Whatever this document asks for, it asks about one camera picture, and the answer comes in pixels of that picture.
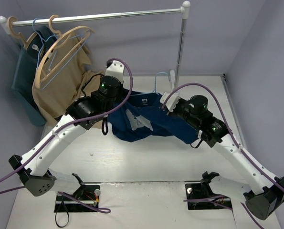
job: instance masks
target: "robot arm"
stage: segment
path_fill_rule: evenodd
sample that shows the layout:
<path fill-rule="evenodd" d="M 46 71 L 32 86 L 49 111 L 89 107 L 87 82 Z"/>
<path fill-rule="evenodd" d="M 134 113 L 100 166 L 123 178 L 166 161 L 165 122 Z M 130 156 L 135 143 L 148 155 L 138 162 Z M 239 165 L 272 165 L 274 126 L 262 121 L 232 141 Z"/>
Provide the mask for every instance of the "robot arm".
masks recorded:
<path fill-rule="evenodd" d="M 168 93 L 163 94 L 162 104 L 168 95 Z M 252 165 L 243 155 L 242 150 L 259 168 L 262 168 L 265 174 L 283 188 L 284 177 L 278 178 L 264 168 L 241 144 L 240 148 L 235 146 L 233 138 L 237 140 L 229 134 L 226 124 L 208 111 L 208 99 L 205 96 L 196 95 L 186 101 L 172 95 L 166 107 L 168 115 L 180 117 L 196 129 L 199 132 L 198 137 L 229 160 L 248 182 L 247 185 L 225 179 L 215 172 L 210 174 L 206 172 L 202 175 L 201 185 L 208 196 L 211 197 L 216 193 L 245 202 L 249 211 L 262 220 L 268 218 L 284 202 L 284 193 Z"/>
<path fill-rule="evenodd" d="M 107 67 L 106 75 L 102 75 L 97 91 L 73 102 L 58 124 L 32 150 L 22 156 L 13 155 L 9 159 L 13 169 L 16 169 L 29 160 L 52 135 L 55 136 L 24 169 L 18 172 L 21 182 L 34 196 L 41 196 L 48 191 L 65 192 L 75 197 L 83 194 L 85 184 L 78 175 L 58 173 L 49 169 L 49 166 L 71 142 L 103 118 L 76 123 L 60 132 L 57 132 L 57 129 L 71 121 L 102 114 L 114 108 L 122 90 L 124 66 L 118 61 L 113 61 L 107 63 Z"/>

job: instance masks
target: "tan garment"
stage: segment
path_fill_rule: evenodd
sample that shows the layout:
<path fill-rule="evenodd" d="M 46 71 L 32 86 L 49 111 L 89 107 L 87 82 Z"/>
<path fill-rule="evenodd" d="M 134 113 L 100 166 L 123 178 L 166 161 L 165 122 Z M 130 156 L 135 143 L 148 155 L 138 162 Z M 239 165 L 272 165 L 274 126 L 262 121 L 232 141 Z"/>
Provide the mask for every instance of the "tan garment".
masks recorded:
<path fill-rule="evenodd" d="M 49 67 L 51 69 L 54 68 L 78 42 L 79 40 L 77 38 L 72 38 L 61 48 L 54 50 L 42 70 L 47 73 Z M 52 76 L 41 83 L 40 89 L 37 89 L 34 85 L 32 87 L 33 99 L 49 126 L 55 126 L 57 124 L 55 118 L 63 115 L 69 105 L 82 95 L 81 87 L 95 74 L 91 71 L 85 71 L 84 65 L 91 64 L 90 59 L 85 53 L 86 49 L 81 48 L 78 53 L 73 56 L 76 50 L 56 69 Z M 99 76 L 95 77 L 92 82 L 88 84 L 84 90 L 87 95 L 90 95 L 92 91 L 98 89 L 99 80 Z"/>

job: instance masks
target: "black cable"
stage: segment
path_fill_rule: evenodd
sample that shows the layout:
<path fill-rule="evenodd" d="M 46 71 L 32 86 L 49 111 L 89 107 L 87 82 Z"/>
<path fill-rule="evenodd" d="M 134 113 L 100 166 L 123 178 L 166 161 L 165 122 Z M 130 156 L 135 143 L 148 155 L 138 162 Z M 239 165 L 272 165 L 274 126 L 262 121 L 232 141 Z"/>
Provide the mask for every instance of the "black cable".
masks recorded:
<path fill-rule="evenodd" d="M 201 145 L 201 143 L 203 142 L 203 140 L 200 140 L 199 141 L 199 143 L 198 143 L 198 145 L 196 146 L 196 147 L 193 147 L 191 144 L 193 144 L 193 143 L 191 143 L 190 144 L 190 147 L 192 147 L 192 148 L 194 148 L 194 149 L 197 149 L 200 145 Z"/>
<path fill-rule="evenodd" d="M 57 223 L 57 213 L 59 212 L 61 206 L 64 207 L 65 209 L 65 212 L 67 214 L 67 223 L 64 225 L 64 226 L 60 226 L 58 223 Z M 70 222 L 70 214 L 69 214 L 69 210 L 67 209 L 65 203 L 64 203 L 64 196 L 62 196 L 62 200 L 61 200 L 61 204 L 58 206 L 57 210 L 56 210 L 56 215 L 55 215 L 55 223 L 57 225 L 57 227 L 59 228 L 65 228 Z"/>
<path fill-rule="evenodd" d="M 104 76 L 103 74 L 101 74 L 101 73 L 98 73 L 98 74 L 95 74 L 95 75 L 93 75 L 83 86 L 82 86 L 82 88 L 81 88 L 81 92 L 86 96 L 86 93 L 84 92 L 84 89 L 85 89 L 85 87 L 93 80 L 93 78 L 95 77 L 95 76 Z"/>
<path fill-rule="evenodd" d="M 102 132 L 103 135 L 107 135 L 109 132 L 109 128 L 108 128 L 108 118 L 104 117 L 103 118 L 103 122 L 102 122 Z"/>

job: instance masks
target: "table surface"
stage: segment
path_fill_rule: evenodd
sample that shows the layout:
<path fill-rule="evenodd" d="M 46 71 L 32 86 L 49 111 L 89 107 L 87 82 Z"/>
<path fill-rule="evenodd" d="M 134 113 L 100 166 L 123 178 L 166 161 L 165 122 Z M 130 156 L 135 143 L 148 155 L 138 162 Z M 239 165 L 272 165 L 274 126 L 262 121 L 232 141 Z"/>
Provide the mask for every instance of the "table surface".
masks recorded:
<path fill-rule="evenodd" d="M 181 77 L 179 84 L 202 83 L 217 96 L 228 123 L 238 137 L 238 130 L 219 76 Z M 128 88 L 125 78 L 124 87 Z M 154 77 L 134 77 L 134 90 L 151 92 Z M 167 77 L 157 78 L 157 91 L 170 90 Z M 202 94 L 209 100 L 208 108 L 221 119 L 210 94 L 197 86 L 183 88 L 180 96 L 189 99 Z M 243 177 L 220 154 L 201 144 L 193 149 L 176 137 L 150 136 L 129 143 L 109 131 L 91 129 L 73 141 L 52 163 L 51 169 L 66 174 L 77 173 L 85 182 L 101 182 L 101 207 L 110 207 L 109 215 L 71 213 L 72 228 L 257 228 L 240 203 L 232 201 L 233 214 L 228 210 L 188 211 L 183 203 L 184 182 L 200 180 L 205 172 L 218 172 L 228 179 L 244 182 Z M 33 197 L 19 190 L 7 229 L 54 229 L 55 193 Z M 275 214 L 265 222 L 265 229 L 279 229 Z"/>

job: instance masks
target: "gray wall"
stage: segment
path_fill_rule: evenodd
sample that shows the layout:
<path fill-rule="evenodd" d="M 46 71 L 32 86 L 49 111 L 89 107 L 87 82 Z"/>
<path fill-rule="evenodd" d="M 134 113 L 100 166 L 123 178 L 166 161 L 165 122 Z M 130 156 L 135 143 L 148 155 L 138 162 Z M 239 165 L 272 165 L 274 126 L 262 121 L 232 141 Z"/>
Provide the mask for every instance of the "gray wall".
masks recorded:
<path fill-rule="evenodd" d="M 0 15 L 25 18 L 15 1 L 0 0 Z M 0 27 L 0 178 L 12 171 L 8 159 L 13 154 L 22 155 L 40 139 L 41 129 L 33 127 L 11 91 L 19 48 Z M 0 191 L 20 184 L 14 176 L 0 184 Z M 16 197 L 16 192 L 0 196 L 0 229 L 6 228 Z"/>
<path fill-rule="evenodd" d="M 179 8 L 184 0 L 17 0 L 26 17 L 49 18 L 139 10 Z M 265 0 L 191 0 L 183 73 L 226 73 Z M 94 69 L 111 57 L 128 62 L 134 74 L 175 69 L 180 14 L 72 23 L 96 34 L 88 42 Z"/>
<path fill-rule="evenodd" d="M 247 148 L 284 176 L 284 0 L 266 1 L 226 79 Z"/>

